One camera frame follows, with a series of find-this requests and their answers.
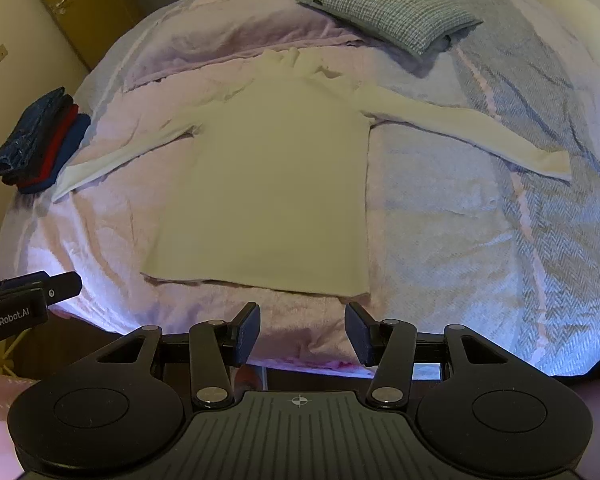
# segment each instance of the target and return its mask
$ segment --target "checkered pillow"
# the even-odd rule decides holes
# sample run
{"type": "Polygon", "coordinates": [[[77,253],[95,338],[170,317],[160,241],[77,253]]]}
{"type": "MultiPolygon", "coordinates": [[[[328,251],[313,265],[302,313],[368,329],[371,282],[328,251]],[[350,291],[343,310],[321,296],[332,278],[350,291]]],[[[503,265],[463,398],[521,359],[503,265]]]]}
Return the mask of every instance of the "checkered pillow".
{"type": "Polygon", "coordinates": [[[421,60],[440,37],[481,23],[451,0],[296,0],[389,41],[421,60]]]}

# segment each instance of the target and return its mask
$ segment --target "stack of folded clothes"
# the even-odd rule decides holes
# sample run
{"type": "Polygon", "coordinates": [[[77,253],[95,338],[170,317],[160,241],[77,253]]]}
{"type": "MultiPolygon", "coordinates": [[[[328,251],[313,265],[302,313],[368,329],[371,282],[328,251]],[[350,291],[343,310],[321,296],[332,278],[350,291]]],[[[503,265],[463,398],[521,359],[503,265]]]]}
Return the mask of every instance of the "stack of folded clothes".
{"type": "Polygon", "coordinates": [[[43,95],[24,110],[0,147],[0,176],[23,194],[55,184],[62,167],[76,152],[91,123],[64,88],[43,95]]]}

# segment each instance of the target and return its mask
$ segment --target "bed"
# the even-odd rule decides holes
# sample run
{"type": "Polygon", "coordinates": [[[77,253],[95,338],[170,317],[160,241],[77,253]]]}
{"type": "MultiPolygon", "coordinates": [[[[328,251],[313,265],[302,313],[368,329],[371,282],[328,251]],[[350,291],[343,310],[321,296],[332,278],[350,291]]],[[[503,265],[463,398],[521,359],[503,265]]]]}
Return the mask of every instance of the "bed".
{"type": "MultiPolygon", "coordinates": [[[[70,164],[124,146],[249,72],[257,52],[129,84],[170,20],[195,27],[203,7],[223,16],[231,1],[240,0],[176,2],[118,40],[75,95],[93,121],[70,164]]],[[[408,125],[376,126],[366,193],[371,292],[356,300],[376,319],[433,333],[464,324],[547,374],[584,374],[600,360],[600,68],[536,0],[453,1],[484,23],[421,66],[364,37],[305,46],[319,48],[329,69],[411,98],[476,108],[541,148],[568,150],[574,181],[565,187],[408,125]]],[[[194,142],[182,137],[57,203],[53,189],[16,196],[0,234],[0,279],[76,270],[83,292],[56,312],[119,333],[144,324],[186,332],[255,301],[262,327],[252,364],[371,375],[344,332],[347,298],[157,283],[139,272],[194,142]]],[[[415,378],[437,377],[435,365],[417,367],[415,378]]]]}

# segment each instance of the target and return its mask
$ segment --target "red folded shirt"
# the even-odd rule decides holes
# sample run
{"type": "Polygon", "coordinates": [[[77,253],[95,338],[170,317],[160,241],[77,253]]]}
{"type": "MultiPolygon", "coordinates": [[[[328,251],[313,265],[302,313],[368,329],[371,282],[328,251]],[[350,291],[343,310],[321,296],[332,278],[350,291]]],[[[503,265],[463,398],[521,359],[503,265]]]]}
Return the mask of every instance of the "red folded shirt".
{"type": "Polygon", "coordinates": [[[31,178],[24,182],[19,182],[18,187],[27,187],[33,186],[33,184],[38,184],[43,180],[46,180],[51,175],[51,170],[54,167],[54,163],[56,161],[56,157],[58,156],[58,151],[60,150],[60,146],[62,146],[62,142],[66,137],[66,133],[69,131],[69,128],[74,123],[75,118],[78,116],[78,105],[73,104],[69,111],[64,116],[64,119],[58,127],[56,128],[53,137],[51,137],[51,141],[49,142],[49,146],[46,148],[45,158],[42,161],[42,166],[40,166],[40,174],[37,177],[31,178]]]}

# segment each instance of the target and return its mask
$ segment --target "white long-sleeve shirt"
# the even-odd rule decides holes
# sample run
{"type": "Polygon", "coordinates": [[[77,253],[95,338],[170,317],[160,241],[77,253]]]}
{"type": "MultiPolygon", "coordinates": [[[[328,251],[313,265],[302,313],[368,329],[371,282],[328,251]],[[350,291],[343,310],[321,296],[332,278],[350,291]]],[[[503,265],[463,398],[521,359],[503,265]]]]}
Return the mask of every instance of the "white long-sleeve shirt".
{"type": "Polygon", "coordinates": [[[465,140],[569,180],[545,152],[476,110],[440,107],[325,70],[316,49],[266,51],[255,76],[182,108],[153,135],[68,167],[53,200],[196,128],[191,164],[142,272],[351,297],[368,292],[369,128],[383,120],[465,140]]]}

